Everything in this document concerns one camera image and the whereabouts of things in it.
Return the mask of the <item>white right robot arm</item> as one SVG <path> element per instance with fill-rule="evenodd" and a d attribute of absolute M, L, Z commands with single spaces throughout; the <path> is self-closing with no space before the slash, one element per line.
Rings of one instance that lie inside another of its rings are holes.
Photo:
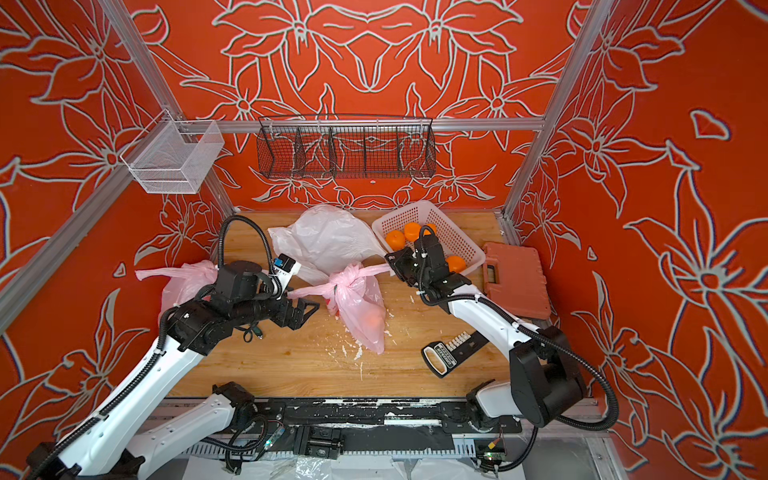
<path fill-rule="evenodd" d="M 585 431 L 605 431 L 620 414 L 609 381 L 573 352 L 565 334 L 554 326 L 540 328 L 508 312 L 484 295 L 467 277 L 452 272 L 433 229 L 424 227 L 415 246 L 388 253 L 396 277 L 416 289 L 422 302 L 464 321 L 502 353 L 509 379 L 476 388 L 472 402 L 482 418 L 512 416 L 543 428 L 553 421 Z M 605 394 L 607 411 L 594 422 L 566 412 L 586 396 L 582 372 L 587 371 Z"/>

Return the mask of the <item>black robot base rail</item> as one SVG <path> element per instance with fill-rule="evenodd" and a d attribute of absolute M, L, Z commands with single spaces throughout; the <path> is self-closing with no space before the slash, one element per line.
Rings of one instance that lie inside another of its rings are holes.
<path fill-rule="evenodd" d="M 268 435 L 285 432 L 267 451 L 267 460 L 300 451 L 327 449 L 340 455 L 400 458 L 467 458 L 495 439 L 523 431 L 512 417 L 481 427 L 464 398 L 259 398 L 257 412 Z"/>

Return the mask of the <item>pink plastic bag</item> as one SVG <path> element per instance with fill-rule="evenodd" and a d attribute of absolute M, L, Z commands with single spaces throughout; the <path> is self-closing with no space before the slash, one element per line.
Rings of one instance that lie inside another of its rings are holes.
<path fill-rule="evenodd" d="M 361 320 L 363 314 L 372 307 L 386 310 L 376 276 L 391 272 L 386 263 L 367 267 L 353 263 L 331 275 L 326 283 L 291 291 L 288 297 L 323 297 L 327 301 L 328 311 L 339 316 L 352 336 L 365 348 L 380 355 L 385 350 L 384 331 L 379 335 L 368 336 L 361 329 Z"/>
<path fill-rule="evenodd" d="M 213 262 L 203 260 L 194 264 L 184 263 L 181 267 L 165 267 L 137 270 L 139 281 L 147 278 L 166 277 L 168 283 L 161 294 L 160 313 L 191 300 L 203 287 L 216 281 L 218 269 Z"/>

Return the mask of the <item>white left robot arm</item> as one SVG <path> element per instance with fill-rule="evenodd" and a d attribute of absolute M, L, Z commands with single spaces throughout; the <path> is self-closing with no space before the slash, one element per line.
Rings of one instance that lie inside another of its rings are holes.
<path fill-rule="evenodd" d="M 146 479 L 196 443 L 214 443 L 215 433 L 251 424 L 253 397 L 230 382 L 191 410 L 140 430 L 170 390 L 234 332 L 253 332 L 264 320 L 297 330 L 317 311 L 317 303 L 289 297 L 300 263 L 284 253 L 266 259 L 265 267 L 218 261 L 213 282 L 163 312 L 154 345 L 117 389 L 72 432 L 29 454 L 30 478 Z"/>

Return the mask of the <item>white translucent plastic bag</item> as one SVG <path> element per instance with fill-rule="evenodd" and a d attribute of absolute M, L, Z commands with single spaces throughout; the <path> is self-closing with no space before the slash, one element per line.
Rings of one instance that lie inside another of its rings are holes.
<path fill-rule="evenodd" d="M 292 257 L 300 265 L 298 277 L 315 286 L 348 265 L 370 257 L 384 257 L 371 227 L 351 213 L 331 205 L 306 210 L 288 227 L 269 228 L 278 254 Z"/>

